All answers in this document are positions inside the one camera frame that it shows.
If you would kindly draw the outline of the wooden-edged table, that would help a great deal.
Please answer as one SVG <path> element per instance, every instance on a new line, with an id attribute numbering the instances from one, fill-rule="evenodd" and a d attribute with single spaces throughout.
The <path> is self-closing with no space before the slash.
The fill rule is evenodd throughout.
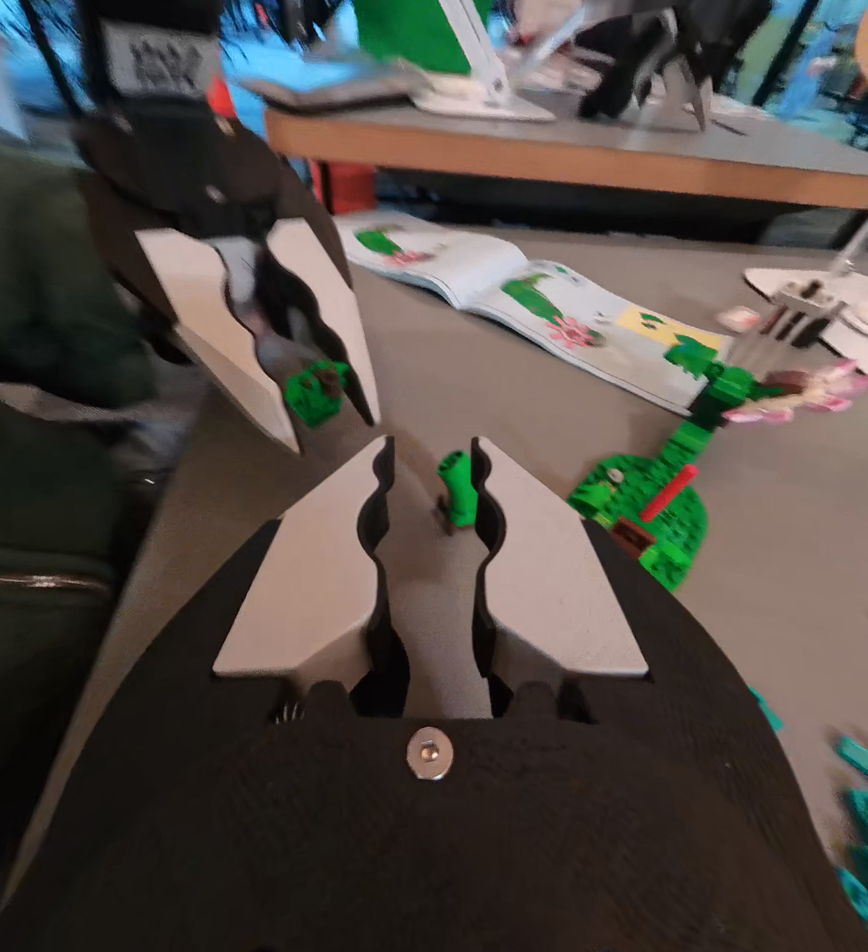
<path id="1" fill-rule="evenodd" d="M 476 120 L 407 107 L 324 115 L 264 111 L 274 151 L 390 170 L 868 209 L 868 152 L 750 120 L 706 132 Z"/>

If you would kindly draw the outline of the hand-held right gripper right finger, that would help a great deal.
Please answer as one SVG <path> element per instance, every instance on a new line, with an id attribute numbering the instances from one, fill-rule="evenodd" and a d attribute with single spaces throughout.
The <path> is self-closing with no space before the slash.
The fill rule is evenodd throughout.
<path id="1" fill-rule="evenodd" d="M 471 446 L 475 532 L 474 655 L 482 677 L 641 678 L 648 664 L 583 518 L 485 437 Z"/>

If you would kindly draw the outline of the grey flat device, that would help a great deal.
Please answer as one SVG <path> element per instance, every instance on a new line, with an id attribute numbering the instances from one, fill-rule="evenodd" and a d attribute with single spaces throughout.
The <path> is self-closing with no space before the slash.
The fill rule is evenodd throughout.
<path id="1" fill-rule="evenodd" d="M 282 61 L 273 76 L 241 76 L 237 83 L 267 105 L 299 114 L 410 100 L 433 89 L 415 65 L 384 64 L 363 58 L 290 59 Z"/>

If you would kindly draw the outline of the green cylinder lego piece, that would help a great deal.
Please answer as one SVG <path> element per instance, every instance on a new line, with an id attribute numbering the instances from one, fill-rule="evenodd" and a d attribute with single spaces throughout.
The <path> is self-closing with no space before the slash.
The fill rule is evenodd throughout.
<path id="1" fill-rule="evenodd" d="M 443 492 L 438 497 L 436 514 L 444 532 L 454 536 L 475 527 L 478 496 L 472 482 L 472 461 L 462 449 L 450 451 L 437 465 Z"/>

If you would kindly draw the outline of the black and white stand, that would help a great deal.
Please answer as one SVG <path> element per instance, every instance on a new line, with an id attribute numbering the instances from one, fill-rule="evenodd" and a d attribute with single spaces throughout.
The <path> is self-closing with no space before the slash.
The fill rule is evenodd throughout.
<path id="1" fill-rule="evenodd" d="M 629 40 L 595 89 L 578 107 L 578 119 L 631 121 L 642 113 L 660 78 L 662 106 L 679 114 L 689 106 L 699 131 L 712 120 L 713 76 L 705 39 L 691 2 L 655 2 L 645 27 Z"/>

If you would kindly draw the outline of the person's left forearm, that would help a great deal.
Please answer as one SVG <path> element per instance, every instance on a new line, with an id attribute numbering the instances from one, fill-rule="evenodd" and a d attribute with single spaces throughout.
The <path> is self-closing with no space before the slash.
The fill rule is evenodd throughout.
<path id="1" fill-rule="evenodd" d="M 1 140 L 0 383 L 103 410 L 157 392 L 141 322 L 98 255 L 77 173 Z"/>

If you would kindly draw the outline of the lego instruction booklet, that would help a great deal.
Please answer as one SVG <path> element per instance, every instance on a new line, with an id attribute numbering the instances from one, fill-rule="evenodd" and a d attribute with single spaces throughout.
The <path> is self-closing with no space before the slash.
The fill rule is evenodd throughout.
<path id="1" fill-rule="evenodd" d="M 665 359 L 699 343 L 727 361 L 728 335 L 683 324 L 608 292 L 554 261 L 529 259 L 497 237 L 428 223 L 397 211 L 336 216 L 352 265 L 439 294 L 570 365 L 679 415 L 701 382 Z"/>

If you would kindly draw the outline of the green lego plate black clip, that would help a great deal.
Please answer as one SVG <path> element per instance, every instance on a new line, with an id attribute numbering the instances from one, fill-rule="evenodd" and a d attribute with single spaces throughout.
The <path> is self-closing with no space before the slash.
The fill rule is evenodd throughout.
<path id="1" fill-rule="evenodd" d="M 341 411 L 350 371 L 345 362 L 309 363 L 285 382 L 286 407 L 309 429 L 319 428 Z"/>

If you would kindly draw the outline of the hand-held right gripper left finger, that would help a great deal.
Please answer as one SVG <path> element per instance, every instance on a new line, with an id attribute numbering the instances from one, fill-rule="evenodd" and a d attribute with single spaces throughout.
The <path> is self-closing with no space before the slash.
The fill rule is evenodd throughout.
<path id="1" fill-rule="evenodd" d="M 406 649 L 377 547 L 390 527 L 395 440 L 381 436 L 278 518 L 212 671 L 298 692 L 337 682 L 355 700 L 405 700 Z"/>

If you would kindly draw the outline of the red box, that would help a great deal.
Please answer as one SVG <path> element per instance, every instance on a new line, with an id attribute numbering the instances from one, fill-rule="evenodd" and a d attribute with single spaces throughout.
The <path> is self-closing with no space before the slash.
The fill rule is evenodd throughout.
<path id="1" fill-rule="evenodd" d="M 369 165 L 329 162 L 324 166 L 322 184 L 334 215 L 374 210 L 378 199 L 376 169 Z"/>

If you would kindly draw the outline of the white round stand base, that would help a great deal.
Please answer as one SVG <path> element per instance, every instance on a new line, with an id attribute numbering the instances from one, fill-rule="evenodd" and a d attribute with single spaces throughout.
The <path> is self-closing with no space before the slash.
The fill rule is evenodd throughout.
<path id="1" fill-rule="evenodd" d="M 839 355 L 856 360 L 868 374 L 868 275 L 856 268 L 868 252 L 868 218 L 838 251 L 832 263 L 817 270 L 792 268 L 746 268 L 744 280 L 761 297 L 776 301 L 790 284 L 818 281 L 822 290 L 839 304 L 830 323 L 817 339 Z"/>

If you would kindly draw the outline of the person's green jacket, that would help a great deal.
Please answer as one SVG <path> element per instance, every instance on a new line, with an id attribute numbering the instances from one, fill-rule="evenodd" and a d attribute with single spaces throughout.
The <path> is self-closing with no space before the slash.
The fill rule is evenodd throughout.
<path id="1" fill-rule="evenodd" d="M 0 894 L 205 387 L 0 400 Z"/>

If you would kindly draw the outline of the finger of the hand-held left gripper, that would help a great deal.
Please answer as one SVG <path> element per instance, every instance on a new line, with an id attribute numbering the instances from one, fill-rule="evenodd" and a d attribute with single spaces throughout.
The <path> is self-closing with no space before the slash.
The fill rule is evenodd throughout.
<path id="1" fill-rule="evenodd" d="M 174 230 L 139 230 L 136 238 L 187 351 L 259 431 L 299 455 L 282 391 L 259 363 L 254 337 L 226 302 L 223 258 L 211 245 Z"/>
<path id="2" fill-rule="evenodd" d="M 347 363 L 347 392 L 361 418 L 381 422 L 379 391 L 356 295 L 343 273 L 302 218 L 283 219 L 266 238 L 274 265 L 262 287 L 282 296 L 302 314 L 302 339 L 324 357 Z"/>

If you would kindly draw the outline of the green lego plant pink flower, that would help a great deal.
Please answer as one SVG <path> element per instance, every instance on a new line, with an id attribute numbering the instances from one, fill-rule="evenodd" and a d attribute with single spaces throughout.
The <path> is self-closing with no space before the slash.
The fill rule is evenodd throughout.
<path id="1" fill-rule="evenodd" d="M 654 457 L 617 454 L 602 460 L 567 502 L 674 592 L 690 574 L 708 531 L 706 506 L 692 484 L 713 435 L 728 425 L 785 424 L 804 411 L 845 411 L 868 391 L 868 375 L 844 359 L 759 379 L 687 337 L 664 358 L 702 384 L 685 419 Z"/>

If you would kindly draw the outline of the green panel on white stand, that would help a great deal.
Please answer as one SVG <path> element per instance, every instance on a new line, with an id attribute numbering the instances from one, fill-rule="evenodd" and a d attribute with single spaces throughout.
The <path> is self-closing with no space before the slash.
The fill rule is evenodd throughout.
<path id="1" fill-rule="evenodd" d="M 550 123 L 555 115 L 517 95 L 494 49 L 490 1 L 354 1 L 358 45 L 420 76 L 413 105 L 440 116 Z"/>

